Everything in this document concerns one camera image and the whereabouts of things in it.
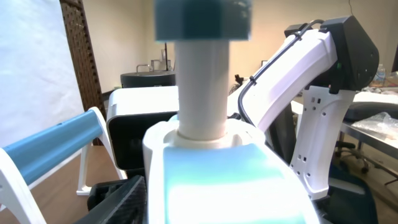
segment beige wall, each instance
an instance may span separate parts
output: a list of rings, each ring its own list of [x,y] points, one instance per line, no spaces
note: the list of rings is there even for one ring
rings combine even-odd
[[[83,0],[102,92],[146,62],[145,0]]]
[[[390,70],[398,43],[398,16],[394,14],[394,9],[398,11],[398,1],[351,0],[351,5],[353,14],[378,47],[381,63]],[[154,41],[153,0],[145,1],[145,12],[147,59],[150,60],[160,57],[163,45]],[[231,43],[230,85],[234,82],[233,75],[252,75],[261,60],[268,60],[275,53],[289,25],[350,14],[348,0],[253,0],[252,39]],[[174,59],[171,45],[169,56]]]

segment white backdrop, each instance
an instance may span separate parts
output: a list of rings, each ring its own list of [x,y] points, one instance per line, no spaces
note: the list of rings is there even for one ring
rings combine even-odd
[[[0,1],[0,147],[83,112],[59,0]]]

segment wooden floor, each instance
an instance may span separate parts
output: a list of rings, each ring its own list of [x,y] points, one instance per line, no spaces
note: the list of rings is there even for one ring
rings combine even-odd
[[[377,215],[380,224],[398,223],[398,183],[388,187],[382,185],[392,177],[382,170],[372,168],[369,174],[360,174],[361,164],[355,159],[346,160],[350,171],[364,179],[373,189],[376,201]],[[73,223],[88,213],[86,207],[87,197],[77,196],[78,168],[80,156],[62,167],[54,175],[43,181],[32,190],[33,196],[47,223]],[[104,147],[96,146],[89,153],[88,182],[89,186],[118,178]],[[9,210],[0,212],[0,223],[18,223]]]
[[[118,175],[105,148],[95,146],[89,152],[87,186],[117,180]],[[73,223],[85,216],[87,196],[77,196],[80,156],[32,189],[39,208],[49,224]],[[19,223],[8,210],[0,212],[0,223]]]

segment clear plastic bag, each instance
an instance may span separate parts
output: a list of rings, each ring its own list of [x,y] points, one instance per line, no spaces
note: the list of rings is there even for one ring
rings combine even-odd
[[[374,131],[383,135],[389,143],[398,145],[398,119],[391,118],[386,112],[357,121],[353,123],[353,127]]]

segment white wall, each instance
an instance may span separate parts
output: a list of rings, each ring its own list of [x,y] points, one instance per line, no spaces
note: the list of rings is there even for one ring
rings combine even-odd
[[[351,0],[351,5],[353,14],[379,49],[381,63],[391,70],[398,43],[398,1]],[[153,0],[145,1],[145,12],[147,60],[150,60],[160,57],[158,52],[163,47],[154,41]],[[348,0],[253,0],[252,39],[231,43],[230,85],[234,83],[235,74],[253,75],[261,60],[268,60],[275,53],[282,45],[284,30],[289,25],[350,14]],[[174,59],[171,47],[169,52]]]
[[[59,1],[0,1],[0,147],[83,112]]]
[[[83,0],[103,93],[121,86],[121,74],[147,63],[144,1]]]

